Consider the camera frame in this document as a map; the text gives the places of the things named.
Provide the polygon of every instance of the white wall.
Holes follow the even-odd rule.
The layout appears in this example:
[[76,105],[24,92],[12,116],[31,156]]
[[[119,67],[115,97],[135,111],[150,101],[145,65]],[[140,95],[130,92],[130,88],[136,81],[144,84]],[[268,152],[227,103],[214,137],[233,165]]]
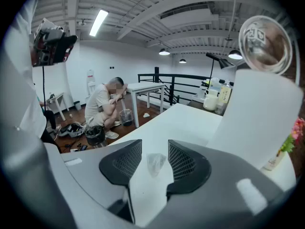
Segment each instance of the white wall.
[[87,71],[94,70],[96,84],[121,77],[126,83],[138,82],[139,73],[154,73],[171,65],[171,57],[162,57],[149,49],[121,42],[81,41],[67,61],[67,74],[74,101],[85,103],[88,96]]
[[[64,93],[68,107],[74,106],[67,79],[66,64],[59,63],[53,66],[45,66],[44,76],[46,99],[50,97],[50,92],[55,95]],[[33,67],[33,82],[35,83],[37,96],[43,102],[42,67]],[[61,110],[65,108],[63,102],[61,102],[60,107]],[[55,103],[51,104],[51,109],[55,113],[58,112]]]
[[[178,63],[179,56],[161,56],[155,51],[156,49],[153,50],[111,41],[80,41],[76,43],[66,62],[73,100],[80,101],[81,104],[86,103],[86,97],[89,95],[87,87],[88,70],[94,70],[96,84],[106,83],[117,76],[121,77],[126,83],[136,83],[139,73],[154,73],[155,66],[159,67],[160,73],[210,76],[212,59],[207,58],[205,54],[188,55],[187,63],[181,64]],[[218,62],[215,62],[212,77],[234,81],[235,70],[221,70]],[[171,82],[171,78],[162,77],[161,79]],[[176,78],[176,82],[201,85],[200,80],[194,79]],[[179,85],[176,85],[175,89],[194,93],[199,90],[199,88]],[[192,97],[184,93],[175,92],[174,94],[189,99]]]

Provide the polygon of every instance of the trash can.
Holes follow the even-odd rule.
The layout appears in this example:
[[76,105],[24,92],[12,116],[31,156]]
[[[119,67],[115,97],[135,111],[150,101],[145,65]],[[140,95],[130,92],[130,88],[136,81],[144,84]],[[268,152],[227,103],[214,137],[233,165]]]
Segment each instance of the trash can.
[[77,110],[81,110],[81,104],[80,104],[80,101],[76,101],[74,102],[74,106]]
[[89,127],[85,136],[88,144],[93,146],[93,148],[106,147],[108,145],[104,128],[99,125]]
[[123,109],[119,112],[120,122],[123,126],[130,126],[132,124],[133,116],[130,109]]

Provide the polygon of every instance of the man's hand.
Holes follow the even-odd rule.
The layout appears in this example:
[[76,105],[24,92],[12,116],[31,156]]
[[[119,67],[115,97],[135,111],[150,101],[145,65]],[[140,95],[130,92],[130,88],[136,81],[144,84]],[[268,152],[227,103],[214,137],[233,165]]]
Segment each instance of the man's hand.
[[110,105],[116,104],[118,100],[119,100],[118,97],[115,97],[115,98],[113,98],[113,99],[110,99],[110,100],[109,100],[109,104],[110,104]]

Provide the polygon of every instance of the shoe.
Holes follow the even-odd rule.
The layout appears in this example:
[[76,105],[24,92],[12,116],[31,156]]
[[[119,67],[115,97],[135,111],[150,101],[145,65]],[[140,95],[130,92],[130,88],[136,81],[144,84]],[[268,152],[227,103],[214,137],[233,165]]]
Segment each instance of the shoe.
[[53,130],[53,132],[57,133],[60,131],[60,129],[61,129],[61,125],[57,125],[56,129],[52,129],[52,130]]
[[108,131],[105,133],[105,136],[110,139],[116,139],[119,137],[119,134],[112,132],[112,131]]
[[115,121],[114,122],[114,124],[113,124],[113,127],[115,127],[115,126],[119,126],[121,124],[121,122],[120,121]]

